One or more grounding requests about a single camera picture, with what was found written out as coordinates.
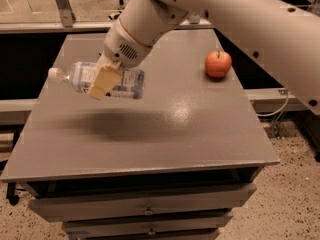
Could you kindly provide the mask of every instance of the desk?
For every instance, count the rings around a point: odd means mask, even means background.
[[[103,39],[69,35],[55,66],[96,61]],[[278,163],[234,71],[221,81],[204,73],[220,47],[210,29],[166,34],[139,66],[140,100],[46,83],[1,180],[26,187],[30,208],[63,221],[70,238],[212,239],[259,171]]]

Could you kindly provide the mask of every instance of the speckled floor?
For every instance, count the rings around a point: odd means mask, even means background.
[[[258,190],[244,207],[233,209],[234,218],[217,240],[320,239],[320,164],[315,151],[298,122],[282,122],[280,140],[270,133],[269,123],[263,125],[281,163],[258,175]],[[6,184],[0,183],[0,239],[68,239],[60,223],[49,224],[27,208],[27,192],[18,193],[20,202],[10,206]]]

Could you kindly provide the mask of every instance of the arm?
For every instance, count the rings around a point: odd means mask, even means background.
[[[100,63],[111,58],[123,67],[138,65],[189,11],[205,15],[306,107],[320,114],[320,18],[279,0],[132,0],[108,32]],[[119,26],[127,34],[124,39],[114,34]],[[111,44],[115,39],[118,44]],[[137,57],[125,58],[122,42],[128,42]]]

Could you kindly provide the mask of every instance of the drawer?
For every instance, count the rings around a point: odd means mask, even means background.
[[[64,222],[62,229],[70,236],[70,238],[80,239],[137,234],[155,236],[158,233],[165,232],[223,227],[231,218],[231,212],[206,211],[163,214],[151,217],[139,216]]]
[[[242,206],[254,184],[178,188],[31,200],[29,208],[49,222],[203,211]]]
[[[87,240],[214,240],[220,234],[219,229],[201,229],[176,232],[160,232],[153,236],[148,234],[127,235],[127,236],[105,236],[99,238],[86,238]]]

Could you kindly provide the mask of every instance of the gray tabletop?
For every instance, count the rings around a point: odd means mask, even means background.
[[[56,66],[96,61],[103,34],[70,35]],[[96,101],[47,82],[1,176],[25,182],[275,164],[278,158],[233,70],[204,73],[213,30],[166,34],[139,66],[141,100]]]

